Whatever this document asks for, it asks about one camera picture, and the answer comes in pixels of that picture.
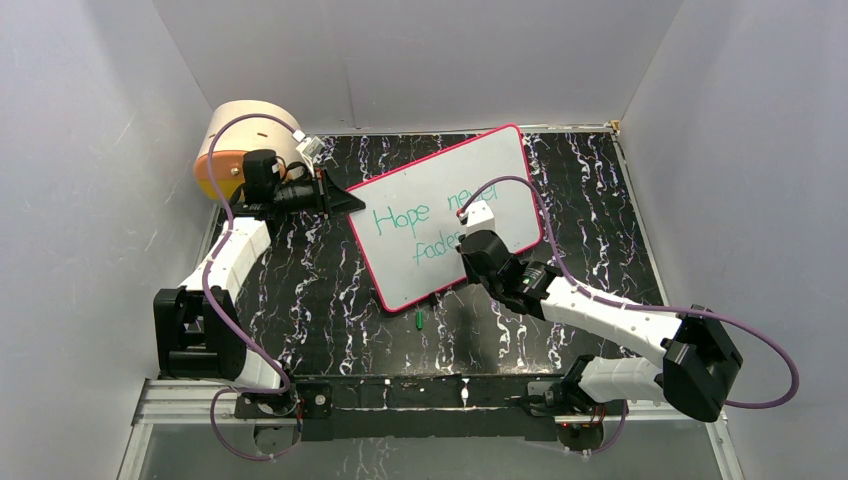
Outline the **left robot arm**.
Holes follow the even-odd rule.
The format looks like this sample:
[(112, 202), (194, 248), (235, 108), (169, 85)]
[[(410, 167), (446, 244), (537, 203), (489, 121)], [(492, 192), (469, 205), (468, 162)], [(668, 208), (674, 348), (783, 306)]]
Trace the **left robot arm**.
[(285, 368), (262, 353), (241, 327), (236, 303), (254, 264), (271, 245), (271, 225), (290, 213), (330, 217), (361, 211), (363, 200), (338, 186), (322, 169), (283, 163), (275, 151), (244, 153), (242, 182), (230, 195), (233, 217), (211, 251), (176, 288), (157, 292), (153, 317), (160, 372), (166, 377), (217, 381), (260, 392), (275, 416), (299, 400)]

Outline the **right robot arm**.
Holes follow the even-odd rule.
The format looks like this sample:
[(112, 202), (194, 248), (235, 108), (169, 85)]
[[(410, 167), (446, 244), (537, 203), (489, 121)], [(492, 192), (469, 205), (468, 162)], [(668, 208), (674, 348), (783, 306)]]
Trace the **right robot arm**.
[(705, 423), (718, 419), (743, 358), (709, 312), (647, 312), (627, 300), (602, 300), (554, 267), (510, 253), (489, 230), (461, 236), (457, 251), (469, 281), (510, 311), (584, 330), (635, 354), (582, 355), (559, 383), (523, 396), (524, 409), (537, 416), (587, 414), (612, 401), (644, 400)]

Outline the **pink framed whiteboard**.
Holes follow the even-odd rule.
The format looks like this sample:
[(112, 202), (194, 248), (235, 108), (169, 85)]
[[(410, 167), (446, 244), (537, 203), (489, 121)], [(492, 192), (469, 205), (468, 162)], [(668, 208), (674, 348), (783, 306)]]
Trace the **pink framed whiteboard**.
[(504, 125), (350, 188), (365, 204), (350, 214), (383, 308), (397, 312), (465, 278), (456, 251), (458, 210), (479, 191), (509, 251), (543, 239), (523, 137)]

